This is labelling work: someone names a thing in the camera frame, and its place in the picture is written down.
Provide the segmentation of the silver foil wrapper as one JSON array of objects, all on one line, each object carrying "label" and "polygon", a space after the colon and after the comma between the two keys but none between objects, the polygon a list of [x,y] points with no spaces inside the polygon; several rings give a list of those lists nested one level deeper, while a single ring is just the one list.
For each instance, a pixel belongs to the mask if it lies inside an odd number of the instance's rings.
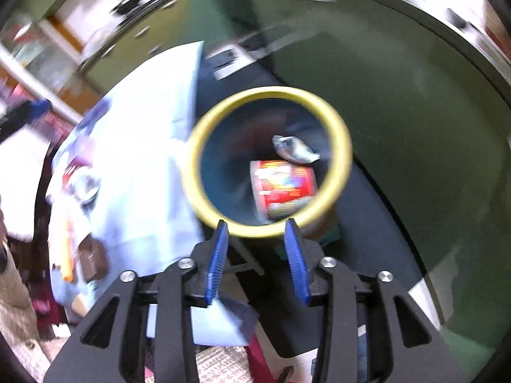
[{"label": "silver foil wrapper", "polygon": [[277,155],[289,162],[311,164],[320,160],[320,154],[315,153],[301,139],[296,137],[274,135],[272,143]]}]

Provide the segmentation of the yellow rimmed blue trash bin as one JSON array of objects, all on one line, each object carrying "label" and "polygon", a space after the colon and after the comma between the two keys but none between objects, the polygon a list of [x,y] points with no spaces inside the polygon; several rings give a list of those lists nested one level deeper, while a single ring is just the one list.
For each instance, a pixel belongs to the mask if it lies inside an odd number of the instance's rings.
[{"label": "yellow rimmed blue trash bin", "polygon": [[330,223],[353,163],[352,139],[321,97],[262,86],[220,101],[195,123],[181,167],[203,224],[225,221],[242,239],[269,241],[292,218],[306,236]]}]

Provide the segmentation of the light blue table cloth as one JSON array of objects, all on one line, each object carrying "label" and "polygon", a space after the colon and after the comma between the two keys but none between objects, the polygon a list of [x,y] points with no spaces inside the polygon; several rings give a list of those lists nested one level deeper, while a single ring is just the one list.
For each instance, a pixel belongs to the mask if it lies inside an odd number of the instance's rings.
[{"label": "light blue table cloth", "polygon": [[[190,256],[205,234],[185,198],[180,165],[193,125],[203,43],[167,49],[117,83],[80,121],[57,150],[46,198],[51,206],[49,244],[62,242],[66,226],[75,240],[103,245],[105,277],[66,281],[50,272],[54,298],[64,306],[84,297],[94,305],[122,272],[163,272]],[[89,204],[62,188],[64,169],[85,156],[99,182]]]}]

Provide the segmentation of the orange stick in clear bag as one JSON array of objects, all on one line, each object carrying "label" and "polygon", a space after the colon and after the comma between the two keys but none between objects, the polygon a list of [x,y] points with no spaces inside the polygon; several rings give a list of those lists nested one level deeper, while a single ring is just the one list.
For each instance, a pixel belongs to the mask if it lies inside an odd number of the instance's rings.
[{"label": "orange stick in clear bag", "polygon": [[73,226],[65,223],[65,230],[60,239],[60,272],[62,279],[67,283],[74,282],[74,237]]}]

